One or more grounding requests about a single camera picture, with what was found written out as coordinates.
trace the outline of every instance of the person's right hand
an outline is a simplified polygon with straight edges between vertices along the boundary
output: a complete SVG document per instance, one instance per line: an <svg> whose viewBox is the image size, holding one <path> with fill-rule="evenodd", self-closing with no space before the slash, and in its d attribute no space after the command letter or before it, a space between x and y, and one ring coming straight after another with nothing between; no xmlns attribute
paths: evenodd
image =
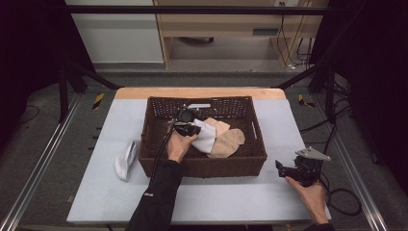
<svg viewBox="0 0 408 231"><path fill-rule="evenodd" d="M297 191L315 224L329 222L324 209L326 191L320 182L316 182L312 186L305 188L289 176L286 176L285 180Z"/></svg>
<svg viewBox="0 0 408 231"><path fill-rule="evenodd" d="M191 143L197 139L197 135L183 137L177 131L173 131L167 143L168 159L180 164Z"/></svg>

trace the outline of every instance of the wicker basket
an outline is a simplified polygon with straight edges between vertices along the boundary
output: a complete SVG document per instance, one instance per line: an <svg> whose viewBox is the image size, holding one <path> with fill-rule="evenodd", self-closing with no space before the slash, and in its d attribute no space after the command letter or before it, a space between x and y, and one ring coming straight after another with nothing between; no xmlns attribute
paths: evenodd
<svg viewBox="0 0 408 231"><path fill-rule="evenodd" d="M141 134L139 161L147 176L151 176L155 156L166 135L165 124L183 105L211 104L200 109L197 119L213 117L239 128L245 135L245 143L228 158L208 158L191 146L183 159L184 176L209 178L230 176L257 176L267 159L261 129L249 96L217 98L169 98L150 97ZM167 158L166 149L162 158Z"/></svg>

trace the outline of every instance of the table surface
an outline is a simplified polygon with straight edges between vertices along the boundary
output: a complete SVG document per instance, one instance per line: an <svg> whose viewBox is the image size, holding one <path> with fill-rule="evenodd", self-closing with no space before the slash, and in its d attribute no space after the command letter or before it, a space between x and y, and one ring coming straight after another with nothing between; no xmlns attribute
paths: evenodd
<svg viewBox="0 0 408 231"><path fill-rule="evenodd" d="M281 223L310 220L296 192L278 177L274 161L293 167L294 152L305 148L285 93L255 88L125 88L117 91L89 160L67 221L124 223L135 211L149 178L138 160L128 182L115 175L114 161L139 140L148 96L253 97L268 158L259 176L184 177L173 224Z"/></svg>

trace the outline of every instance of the metal rail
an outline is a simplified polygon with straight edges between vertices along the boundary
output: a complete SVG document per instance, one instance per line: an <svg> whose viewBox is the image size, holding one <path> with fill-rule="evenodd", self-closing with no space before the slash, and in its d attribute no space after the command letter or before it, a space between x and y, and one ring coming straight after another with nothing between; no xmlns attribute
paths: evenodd
<svg viewBox="0 0 408 231"><path fill-rule="evenodd" d="M59 123L57 128L54 131L53 136L51 137L50 141L46 145L44 151L42 152L36 167L33 169L29 179L27 180L23 190L21 191L20 195L18 196L17 200L13 204L12 209L7 214L6 218L2 221L0 225L1 231L13 231L18 223L20 222L28 204L30 203L31 198L36 191L36 188L41 181L41 178L44 172L47 170L49 163L60 144L61 139L64 136L64 133L73 118L75 111L78 107L78 103L82 98L81 93L75 93L71 103L70 103L70 110L62 123Z"/></svg>
<svg viewBox="0 0 408 231"><path fill-rule="evenodd" d="M336 15L353 13L352 9L299 7L230 7L230 6L78 6L44 7L67 13L163 13L163 14L274 14L274 15Z"/></svg>

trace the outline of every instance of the floor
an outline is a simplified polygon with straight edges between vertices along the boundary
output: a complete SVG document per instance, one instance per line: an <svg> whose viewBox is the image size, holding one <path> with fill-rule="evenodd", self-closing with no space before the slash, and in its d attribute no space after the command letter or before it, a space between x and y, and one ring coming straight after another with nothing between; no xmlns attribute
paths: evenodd
<svg viewBox="0 0 408 231"><path fill-rule="evenodd" d="M213 43L205 39L180 38L174 43L170 66L128 70L117 73L102 69L100 74L123 86L177 86L177 87L273 87L293 77L305 67L302 61L296 69L283 69L268 39L216 38ZM310 79L286 90L293 115L299 129L310 127L324 120L322 105L324 92L309 94ZM28 102L26 113L15 129L11 143L0 156L0 219L5 220L15 201L21 198L27 180L46 149L51 150L52 159L46 170L35 182L36 190L30 192L26 202L17 212L18 230L107 230L104 225L77 227L67 224L66 213L86 169L98 132L109 111L115 93L101 88L87 79L89 90L78 100L75 113L64 136L58 141L59 148L47 146L56 128L58 129L58 86L50 86L34 93ZM91 106L99 92L105 98L98 110ZM302 94L306 104L299 104ZM72 91L70 100L77 97ZM347 107L339 99L337 109ZM333 124L324 123L311 132L302 133L305 144L323 150ZM387 167L372 162L370 148L358 125L352 119L352 111L342 114L337 120L337 134L327 151L333 156L333 164L324 166L333 189L346 188L362 195L363 212L356 217L346 216L330 209L332 222L338 230L408 230L408 198L401 191ZM354 211L356 200L347 192L333 195L333 204L341 209ZM301 225L292 225L292 230L301 230ZM121 230L123 225L115 226ZM273 230L288 230L286 224L274 225Z"/></svg>

